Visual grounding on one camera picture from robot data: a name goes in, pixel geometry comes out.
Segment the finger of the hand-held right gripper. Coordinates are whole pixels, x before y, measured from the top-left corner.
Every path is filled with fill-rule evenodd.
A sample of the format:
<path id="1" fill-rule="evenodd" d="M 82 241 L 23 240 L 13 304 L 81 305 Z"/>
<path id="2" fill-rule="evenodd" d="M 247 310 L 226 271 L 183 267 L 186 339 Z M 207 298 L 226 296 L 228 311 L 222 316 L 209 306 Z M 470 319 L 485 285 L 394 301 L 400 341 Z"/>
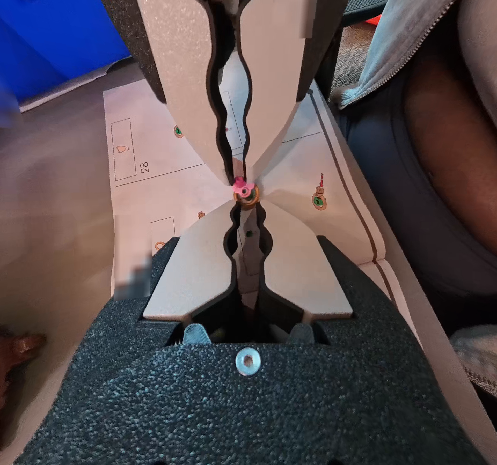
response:
<path id="1" fill-rule="evenodd" d="M 317 0 L 241 0 L 237 51 L 248 80 L 244 109 L 245 179 L 270 164 L 300 106 L 304 48 Z"/>
<path id="2" fill-rule="evenodd" d="M 233 184 L 227 110 L 219 89 L 222 40 L 207 0 L 137 0 L 167 107 L 206 166 Z"/>

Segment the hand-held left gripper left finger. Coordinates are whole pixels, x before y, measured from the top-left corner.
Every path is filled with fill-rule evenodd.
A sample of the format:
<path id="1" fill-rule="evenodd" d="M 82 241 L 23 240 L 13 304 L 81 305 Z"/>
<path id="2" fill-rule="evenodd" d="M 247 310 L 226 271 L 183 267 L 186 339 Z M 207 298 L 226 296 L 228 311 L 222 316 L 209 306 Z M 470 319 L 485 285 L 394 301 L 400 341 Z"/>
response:
<path id="1" fill-rule="evenodd" d="M 179 238 L 143 311 L 146 320 L 192 322 L 233 293 L 236 265 L 228 238 L 239 226 L 239 204 L 228 201 Z"/>

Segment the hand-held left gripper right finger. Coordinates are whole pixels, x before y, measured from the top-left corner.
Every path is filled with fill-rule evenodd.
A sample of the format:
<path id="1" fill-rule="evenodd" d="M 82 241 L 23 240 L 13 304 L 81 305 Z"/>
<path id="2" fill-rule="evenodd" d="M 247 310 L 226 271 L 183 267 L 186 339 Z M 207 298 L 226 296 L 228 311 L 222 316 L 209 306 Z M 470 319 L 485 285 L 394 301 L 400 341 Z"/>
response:
<path id="1" fill-rule="evenodd" d="M 315 233 L 267 200 L 257 203 L 256 217 L 262 318 L 270 324 L 351 318 L 352 307 Z"/>

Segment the small gold ring toy piece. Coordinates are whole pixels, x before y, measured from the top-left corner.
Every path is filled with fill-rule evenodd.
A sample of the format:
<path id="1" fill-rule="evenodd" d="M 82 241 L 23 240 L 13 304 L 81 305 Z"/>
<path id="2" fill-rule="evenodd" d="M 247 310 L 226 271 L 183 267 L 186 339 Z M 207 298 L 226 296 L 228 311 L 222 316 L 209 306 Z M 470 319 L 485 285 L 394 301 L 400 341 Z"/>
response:
<path id="1" fill-rule="evenodd" d="M 260 198 L 259 188 L 257 184 L 254 184 L 254 187 L 252 188 L 250 195 L 248 195 L 247 197 L 243 197 L 239 193 L 234 192 L 233 198 L 237 203 L 240 204 L 240 208 L 242 211 L 250 211 L 259 202 Z"/>

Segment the blue plastic box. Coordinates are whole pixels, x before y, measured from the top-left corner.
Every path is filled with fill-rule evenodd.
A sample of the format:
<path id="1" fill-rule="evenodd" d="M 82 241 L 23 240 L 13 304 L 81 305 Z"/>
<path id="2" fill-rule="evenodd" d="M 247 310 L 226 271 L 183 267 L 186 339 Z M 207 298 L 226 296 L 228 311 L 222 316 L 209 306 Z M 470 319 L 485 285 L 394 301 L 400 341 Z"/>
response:
<path id="1" fill-rule="evenodd" d="M 1 83 L 18 102 L 129 55 L 101 0 L 1 0 Z"/>

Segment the white instruction booklet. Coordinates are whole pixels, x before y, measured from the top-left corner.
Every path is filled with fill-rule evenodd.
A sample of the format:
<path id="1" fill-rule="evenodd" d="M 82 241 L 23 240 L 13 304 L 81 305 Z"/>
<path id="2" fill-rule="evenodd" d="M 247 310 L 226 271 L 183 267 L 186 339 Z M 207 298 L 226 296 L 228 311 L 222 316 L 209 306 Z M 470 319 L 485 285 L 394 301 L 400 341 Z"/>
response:
<path id="1" fill-rule="evenodd" d="M 111 291 L 125 293 L 138 272 L 171 238 L 233 193 L 208 169 L 183 137 L 167 106 L 143 79 L 103 92 L 115 222 Z M 339 130 L 315 83 L 298 107 L 289 131 L 258 180 L 267 200 L 325 237 L 376 283 L 415 326 L 383 235 L 347 163 Z M 240 292 L 254 299 L 262 252 L 255 209 L 240 217 Z"/>

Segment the person's dark blue pants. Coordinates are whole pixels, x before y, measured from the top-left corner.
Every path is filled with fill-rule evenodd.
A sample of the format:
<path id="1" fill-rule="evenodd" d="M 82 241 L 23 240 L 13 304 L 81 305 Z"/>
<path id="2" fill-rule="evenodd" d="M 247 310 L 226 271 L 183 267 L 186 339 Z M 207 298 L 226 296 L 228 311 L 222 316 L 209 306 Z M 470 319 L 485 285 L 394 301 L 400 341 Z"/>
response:
<path id="1" fill-rule="evenodd" d="M 407 73 L 346 107 L 340 129 L 448 336 L 496 325 L 496 255 L 452 214 L 419 164 L 403 98 Z"/>

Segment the person in grey jacket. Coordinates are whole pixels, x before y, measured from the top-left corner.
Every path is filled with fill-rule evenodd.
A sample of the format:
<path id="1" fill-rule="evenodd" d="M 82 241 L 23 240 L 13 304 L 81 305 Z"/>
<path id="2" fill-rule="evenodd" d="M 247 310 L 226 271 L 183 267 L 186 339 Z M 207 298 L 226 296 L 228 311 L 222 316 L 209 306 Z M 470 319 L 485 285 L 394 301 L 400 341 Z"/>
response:
<path id="1" fill-rule="evenodd" d="M 429 56 L 468 84 L 496 128 L 496 0 L 389 0 L 357 85 L 333 101 L 341 113 L 401 72 L 408 82 L 414 63 Z M 470 381 L 496 397 L 496 326 L 463 328 L 448 337 Z"/>

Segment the dark brown object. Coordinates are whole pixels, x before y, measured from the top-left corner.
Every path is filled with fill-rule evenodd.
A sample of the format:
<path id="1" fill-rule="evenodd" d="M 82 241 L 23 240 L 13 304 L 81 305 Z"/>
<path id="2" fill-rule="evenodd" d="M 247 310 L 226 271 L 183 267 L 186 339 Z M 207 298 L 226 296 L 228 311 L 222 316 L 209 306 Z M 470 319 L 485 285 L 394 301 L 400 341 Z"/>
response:
<path id="1" fill-rule="evenodd" d="M 46 340 L 47 338 L 43 334 L 16 336 L 1 330 L 1 408 L 5 404 L 10 371 L 36 357 L 40 349 L 46 344 Z"/>

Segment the person's brown shirt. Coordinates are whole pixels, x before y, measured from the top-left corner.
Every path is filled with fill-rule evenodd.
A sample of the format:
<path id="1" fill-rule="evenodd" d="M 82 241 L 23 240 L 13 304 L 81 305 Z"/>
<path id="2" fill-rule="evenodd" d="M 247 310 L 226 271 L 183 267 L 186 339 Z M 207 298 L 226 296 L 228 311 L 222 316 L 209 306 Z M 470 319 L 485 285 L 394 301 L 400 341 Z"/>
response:
<path id="1" fill-rule="evenodd" d="M 404 101 L 419 163 L 451 213 L 496 253 L 496 128 L 437 56 L 417 60 Z"/>

